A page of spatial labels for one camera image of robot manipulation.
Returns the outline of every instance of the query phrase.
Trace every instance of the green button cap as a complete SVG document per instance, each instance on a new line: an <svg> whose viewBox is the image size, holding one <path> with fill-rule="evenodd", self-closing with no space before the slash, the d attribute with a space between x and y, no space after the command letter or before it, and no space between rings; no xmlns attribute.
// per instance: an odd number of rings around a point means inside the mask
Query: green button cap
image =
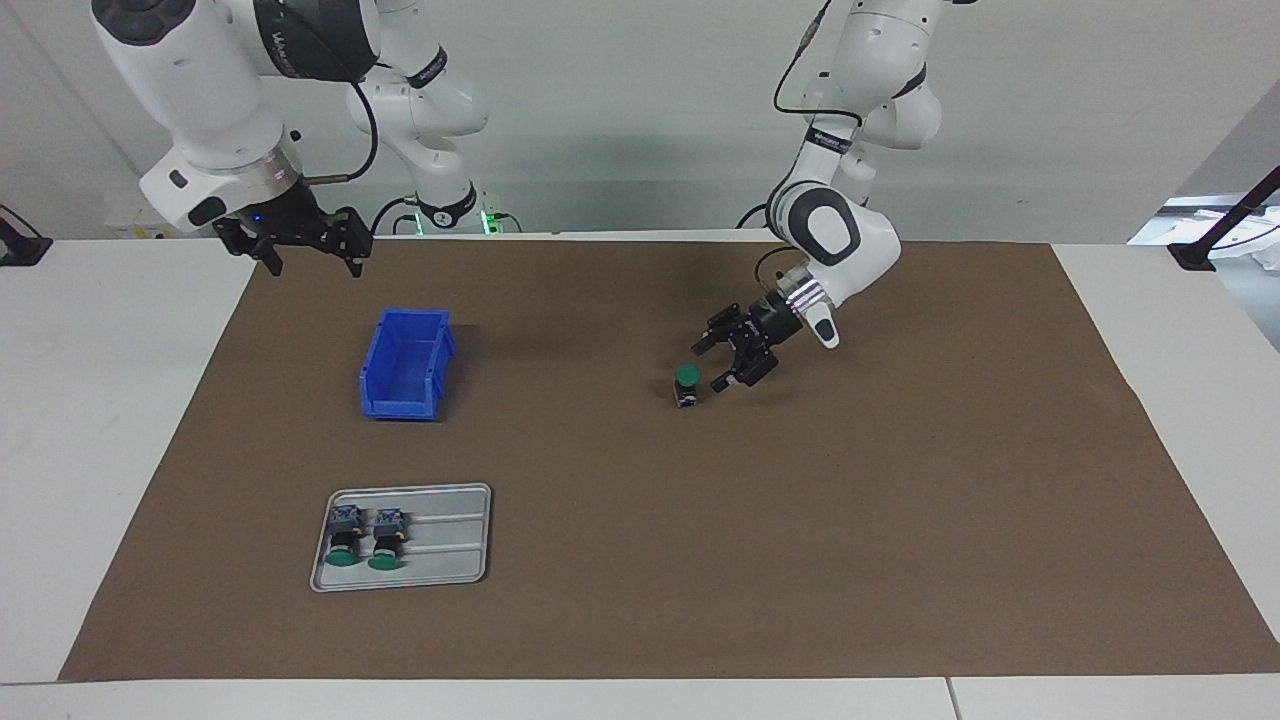
<svg viewBox="0 0 1280 720"><path fill-rule="evenodd" d="M399 568L399 559L393 552L379 552L369 559L369 566L374 570L394 570Z"/></svg>
<svg viewBox="0 0 1280 720"><path fill-rule="evenodd" d="M696 365L681 365L676 370L676 382L684 387L694 387L703 379L703 372Z"/></svg>
<svg viewBox="0 0 1280 720"><path fill-rule="evenodd" d="M324 561L334 568L351 568L356 562L360 562L360 559L356 557L356 553L349 550L339 547L337 550L330 550L329 555L324 556Z"/></svg>

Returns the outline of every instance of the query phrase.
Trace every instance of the table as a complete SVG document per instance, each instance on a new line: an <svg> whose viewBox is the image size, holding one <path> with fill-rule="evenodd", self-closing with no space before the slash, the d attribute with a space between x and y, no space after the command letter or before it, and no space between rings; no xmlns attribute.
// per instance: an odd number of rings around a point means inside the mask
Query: table
<svg viewBox="0 0 1280 720"><path fill-rule="evenodd" d="M713 237L767 240L758 231ZM1280 541L1280 484L1267 450L1280 428L1280 355L1213 275L1178 270L1162 249L1056 252L1275 634L1280 566L1271 551ZM973 720L1046 716L1037 705L1046 702L1064 717L1100 716L1098 703L1117 716L1160 708L1162 716L1193 717L1199 706L1189 698L1213 701L1203 707L1224 716L1262 717L1280 701L1280 678L1270 676L40 685L56 678L251 270L216 241L84 241L58 245L38 268L0 274L0 506L63 514L60 532L45 536L38 552L0 556L0 683L37 683L0 688L0 708L24 717L83 708L148 717L183 697L198 708L192 712L212 717L255 703L306 715L308 707L378 698L393 707L449 707L457 717L586 717L604 707L635 717L951 717L957 703Z"/></svg>

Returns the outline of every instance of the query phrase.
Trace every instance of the brown mat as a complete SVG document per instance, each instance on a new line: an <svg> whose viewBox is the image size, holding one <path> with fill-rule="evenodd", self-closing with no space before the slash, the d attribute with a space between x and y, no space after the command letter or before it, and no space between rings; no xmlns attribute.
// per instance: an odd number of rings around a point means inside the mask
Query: brown mat
<svg viewBox="0 0 1280 720"><path fill-rule="evenodd" d="M360 282L308 252L260 272L61 679L1280 671L1048 247L909 245L838 351L797 336L759 388L677 411L672 369L759 295L760 252L384 243ZM360 415L385 306L461 325L442 424ZM472 480L481 583L308 589L334 489Z"/></svg>

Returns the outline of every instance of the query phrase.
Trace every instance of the metal tray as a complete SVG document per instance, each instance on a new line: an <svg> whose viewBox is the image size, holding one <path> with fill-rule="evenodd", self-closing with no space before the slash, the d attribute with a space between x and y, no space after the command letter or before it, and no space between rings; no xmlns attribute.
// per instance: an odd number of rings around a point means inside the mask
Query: metal tray
<svg viewBox="0 0 1280 720"><path fill-rule="evenodd" d="M489 507L493 491L484 483L387 489L342 489L329 496L320 523L311 589L316 592L451 585L479 582L489 559ZM335 568L324 561L325 523L337 505L356 505L365 523L361 562ZM398 507L408 520L401 568L374 570L371 524L380 509Z"/></svg>

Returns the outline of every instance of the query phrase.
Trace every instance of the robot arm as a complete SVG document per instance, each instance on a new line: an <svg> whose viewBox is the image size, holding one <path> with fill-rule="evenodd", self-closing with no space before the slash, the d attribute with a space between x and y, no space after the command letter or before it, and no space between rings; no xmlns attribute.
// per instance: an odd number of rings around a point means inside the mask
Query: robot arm
<svg viewBox="0 0 1280 720"><path fill-rule="evenodd" d="M360 275L372 236L353 209L320 210L238 33L256 32L259 60L280 74L355 82L378 58L378 27L365 24L371 3L328 3L321 17L317 6L250 0L92 1L108 55L173 135L173 150L140 183L165 219L188 232L214 223L232 254L273 274L283 265L274 247L300 245ZM332 26L335 35L321 38L317 28Z"/></svg>
<svg viewBox="0 0 1280 720"><path fill-rule="evenodd" d="M415 205L443 231L483 231L479 193L451 138L477 133L489 106L476 87L449 67L420 0L380 0L383 51L362 83L378 119L379 138L410 168ZM347 106L370 132L355 91Z"/></svg>
<svg viewBox="0 0 1280 720"><path fill-rule="evenodd" d="M342 258L372 252L356 210L329 214L305 178L261 76L360 83L380 140L411 168L419 206L442 228L480 225L477 193L447 137L479 132L488 109L426 27L420 0L92 0L99 37L174 147L141 181L174 227L212 223L234 255L282 270L274 247ZM372 132L355 91L352 113Z"/></svg>
<svg viewBox="0 0 1280 720"><path fill-rule="evenodd" d="M858 145L919 147L937 133L941 113L925 58L946 1L867 0L850 13L832 73L806 92L815 111L804 146L767 205L769 228L806 259L746 313L731 305L708 322L694 352L721 342L735 350L730 370L712 383L717 392L758 383L778 364L772 348L804 325L823 346L838 346L835 310L897 263L892 223L864 206L876 173ZM858 201L832 187L838 172L859 187Z"/></svg>

